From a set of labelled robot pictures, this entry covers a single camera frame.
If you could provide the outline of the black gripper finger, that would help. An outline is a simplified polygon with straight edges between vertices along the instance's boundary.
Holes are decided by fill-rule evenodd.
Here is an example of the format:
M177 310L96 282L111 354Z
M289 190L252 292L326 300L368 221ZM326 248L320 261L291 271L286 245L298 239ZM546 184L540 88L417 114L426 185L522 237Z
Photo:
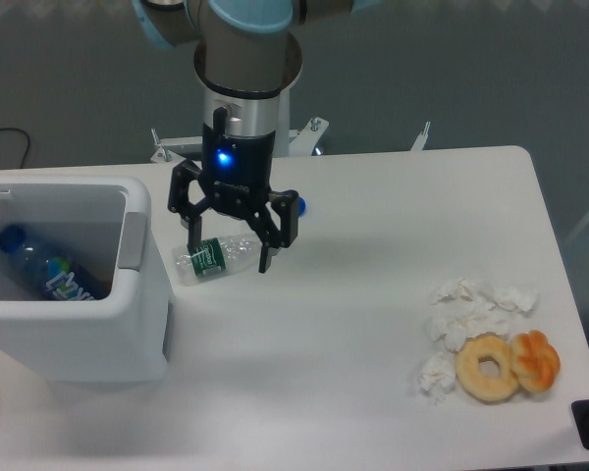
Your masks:
M235 213L260 240L258 272L265 274L272 258L298 236L300 197L293 189L253 191L235 198Z
M182 225L187 229L187 251L193 253L201 242L202 213L210 208L209 200L203 197L198 203L190 201L189 189L198 181L201 169L191 160L186 159L176 165L172 171L168 210L177 214Z

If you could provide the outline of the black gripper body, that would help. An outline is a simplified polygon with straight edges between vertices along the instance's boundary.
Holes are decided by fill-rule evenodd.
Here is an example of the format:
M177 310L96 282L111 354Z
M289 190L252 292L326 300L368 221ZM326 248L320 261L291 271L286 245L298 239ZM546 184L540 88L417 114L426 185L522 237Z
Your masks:
M255 137L231 136L203 125L198 181L215 211L248 217L266 204L275 135L273 131Z

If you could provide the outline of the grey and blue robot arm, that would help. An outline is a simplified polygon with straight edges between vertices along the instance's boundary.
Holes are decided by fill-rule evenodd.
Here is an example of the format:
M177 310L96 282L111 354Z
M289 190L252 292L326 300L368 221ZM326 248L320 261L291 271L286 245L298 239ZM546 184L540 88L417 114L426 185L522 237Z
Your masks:
M258 270L298 233L300 198L270 185L272 159L286 146L284 94L302 69L292 26L354 14L368 1L135 1L144 34L164 47L197 44L204 90L201 162L173 170L168 209L187 228L187 251L201 245L208 209L242 220L258 236Z

